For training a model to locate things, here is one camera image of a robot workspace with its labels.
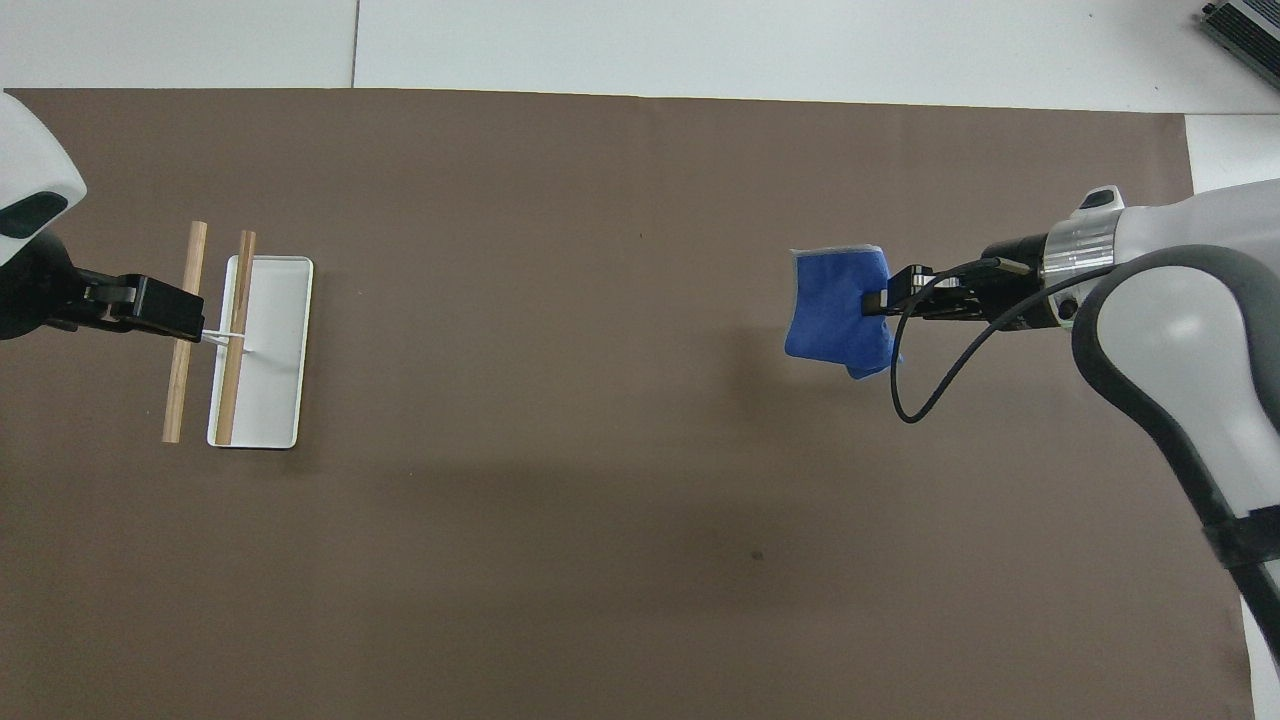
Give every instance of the blue cloth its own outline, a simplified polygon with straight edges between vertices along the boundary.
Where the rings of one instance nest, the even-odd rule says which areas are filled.
[[[864,292],[888,286],[888,261],[874,245],[795,254],[796,311],[787,332],[792,357],[838,363],[856,379],[888,368],[893,336],[883,316],[863,316]]]

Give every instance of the rectangular white tray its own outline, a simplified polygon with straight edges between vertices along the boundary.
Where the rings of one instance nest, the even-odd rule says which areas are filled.
[[[228,332],[230,327],[237,258],[232,255],[227,260],[223,315],[218,325],[221,332]],[[227,364],[227,348],[219,347],[214,363],[214,396],[209,407],[209,445],[287,450],[297,443],[314,277],[315,265],[307,258],[253,258],[244,325],[244,359],[241,365],[232,442],[221,446],[214,442],[219,389],[223,387]]]

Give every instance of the black strap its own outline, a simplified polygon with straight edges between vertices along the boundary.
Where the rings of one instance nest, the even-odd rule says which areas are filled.
[[[1280,505],[1258,507],[1244,518],[1204,525],[1204,537],[1228,570],[1280,560]]]

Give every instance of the wooden dowel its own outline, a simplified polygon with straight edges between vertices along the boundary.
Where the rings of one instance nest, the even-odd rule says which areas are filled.
[[[257,233],[241,232],[241,252],[236,261],[236,290],[232,293],[233,333],[244,333],[248,320],[248,287],[253,272],[253,250],[257,246]],[[218,398],[218,429],[214,432],[216,445],[230,445],[232,428],[236,424],[236,396],[239,391],[239,369],[244,359],[244,338],[233,337],[227,343],[227,363],[223,365],[223,387]]]
[[[205,268],[205,234],[209,225],[192,220],[187,234],[187,268],[182,274],[182,290],[200,295],[200,273]],[[187,402],[187,373],[191,369],[191,343],[184,340],[173,341],[173,363],[169,365],[169,396],[164,406],[164,430],[161,442],[175,443],[182,439],[182,410]]]

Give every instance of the brown paper mat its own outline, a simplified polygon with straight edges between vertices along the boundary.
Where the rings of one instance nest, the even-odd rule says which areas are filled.
[[[792,360],[791,247],[950,266],[1175,115],[420,91],[22,91],[101,272],[317,278],[298,447],[159,442],[169,343],[0,345],[13,717],[1248,717],[1233,587],[1062,332],[922,425]],[[969,324],[919,323],[923,400]]]

